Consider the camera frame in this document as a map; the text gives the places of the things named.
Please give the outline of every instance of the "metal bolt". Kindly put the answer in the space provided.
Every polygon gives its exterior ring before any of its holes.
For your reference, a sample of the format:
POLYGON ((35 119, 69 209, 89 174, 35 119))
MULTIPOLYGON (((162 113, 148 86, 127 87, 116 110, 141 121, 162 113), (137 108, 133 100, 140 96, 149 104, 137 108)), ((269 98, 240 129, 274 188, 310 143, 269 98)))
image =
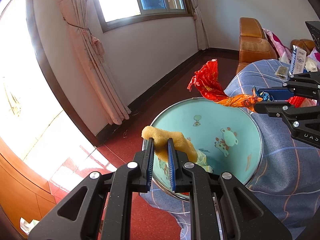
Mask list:
POLYGON ((129 162, 127 164, 127 167, 130 169, 134 169, 134 168, 138 167, 138 164, 136 162, 129 162))
POLYGON ((194 166, 195 166, 195 164, 192 162, 187 162, 184 164, 184 167, 187 169, 192 169, 194 166))
POLYGON ((97 179, 97 178, 99 178, 99 176, 100 176, 100 174, 97 171, 91 172, 90 175, 89 175, 89 177, 91 179, 97 179))
POLYGON ((231 173, 229 173, 229 172, 224 172, 224 173, 222 173, 222 177, 223 177, 224 179, 231 179, 231 178, 232 178, 232 175, 231 175, 231 173))

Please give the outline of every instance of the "white wall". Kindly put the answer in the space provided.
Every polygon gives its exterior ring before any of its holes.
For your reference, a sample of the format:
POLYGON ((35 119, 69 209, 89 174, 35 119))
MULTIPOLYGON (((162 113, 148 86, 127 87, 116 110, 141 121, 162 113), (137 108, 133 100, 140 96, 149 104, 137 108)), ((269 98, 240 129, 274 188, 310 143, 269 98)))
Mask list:
MULTIPOLYGON (((34 0, 34 7, 51 68, 74 109, 97 134, 107 124, 104 109, 75 56, 59 5, 56 0, 34 0)), ((89 28, 104 45, 106 71, 127 105, 198 51, 191 17, 148 21, 102 33, 91 1, 89 28)))
POLYGON ((127 25, 102 33, 91 2, 90 31, 101 40, 117 90, 127 105, 198 51, 192 17, 127 25))
POLYGON ((253 17, 284 45, 311 39, 305 21, 319 20, 307 0, 198 0, 210 46, 239 49, 239 18, 253 17))

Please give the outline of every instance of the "blue plaid tablecloth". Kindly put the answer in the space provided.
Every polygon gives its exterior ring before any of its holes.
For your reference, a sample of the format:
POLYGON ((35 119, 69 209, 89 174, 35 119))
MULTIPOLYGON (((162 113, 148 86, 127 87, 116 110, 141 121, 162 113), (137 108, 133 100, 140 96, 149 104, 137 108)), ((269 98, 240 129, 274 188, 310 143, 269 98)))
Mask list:
MULTIPOLYGON (((280 65, 288 66, 277 60, 249 64, 234 77, 225 93, 252 94, 253 86, 257 89, 281 86, 283 81, 274 75, 280 65)), ((249 114, 261 130, 264 152, 248 188, 287 226, 295 239, 320 205, 320 150, 293 140, 280 118, 249 114)), ((180 239, 190 239, 189 203, 167 195, 154 183, 150 192, 140 195, 151 206, 174 216, 181 227, 180 239)))

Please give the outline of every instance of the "window frame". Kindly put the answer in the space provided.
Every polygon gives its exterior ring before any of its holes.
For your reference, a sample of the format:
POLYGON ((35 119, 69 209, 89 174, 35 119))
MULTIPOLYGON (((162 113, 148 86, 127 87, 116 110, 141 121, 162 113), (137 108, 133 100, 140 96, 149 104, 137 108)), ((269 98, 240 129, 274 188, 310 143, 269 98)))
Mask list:
POLYGON ((191 7, 190 0, 182 0, 184 9, 170 9, 170 6, 168 4, 168 0, 164 0, 164 3, 166 5, 166 9, 154 9, 154 13, 145 13, 143 14, 142 4, 141 0, 137 0, 138 5, 141 11, 141 15, 135 15, 130 16, 126 18, 116 19, 113 21, 106 22, 103 16, 103 12, 101 9, 101 5, 99 0, 93 0, 94 7, 96 9, 98 19, 101 25, 102 32, 105 33, 110 30, 114 30, 116 28, 120 28, 126 25, 144 22, 144 21, 150 21, 150 20, 156 20, 156 19, 163 19, 163 18, 173 18, 173 17, 192 17, 193 16, 193 10, 191 7))

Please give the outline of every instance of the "red floor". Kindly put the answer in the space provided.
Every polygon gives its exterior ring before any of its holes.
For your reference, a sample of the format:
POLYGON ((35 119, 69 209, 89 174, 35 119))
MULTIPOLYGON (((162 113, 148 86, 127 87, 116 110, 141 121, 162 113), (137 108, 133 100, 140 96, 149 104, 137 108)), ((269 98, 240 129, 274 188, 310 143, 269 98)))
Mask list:
MULTIPOLYGON (((181 100, 200 96, 197 89, 191 92, 187 86, 194 75, 207 61, 217 58, 219 67, 218 80, 223 88, 226 88, 235 76, 238 65, 237 56, 204 52, 189 64, 184 71, 180 72, 163 88, 161 88, 146 103, 142 104, 138 111, 133 113, 130 120, 126 121, 108 139, 104 145, 93 153, 87 153, 87 157, 81 165, 76 165, 72 160, 67 160, 64 165, 73 171, 75 181, 87 176, 91 171, 108 173, 114 171, 124 163, 130 162, 136 152, 141 150, 142 129, 149 125, 152 120, 164 109, 181 100)), ((72 189, 59 187, 53 180, 50 182, 52 194, 60 201, 72 189)), ((131 240, 179 240, 180 226, 167 212, 148 205, 144 199, 135 195, 132 200, 131 240)))

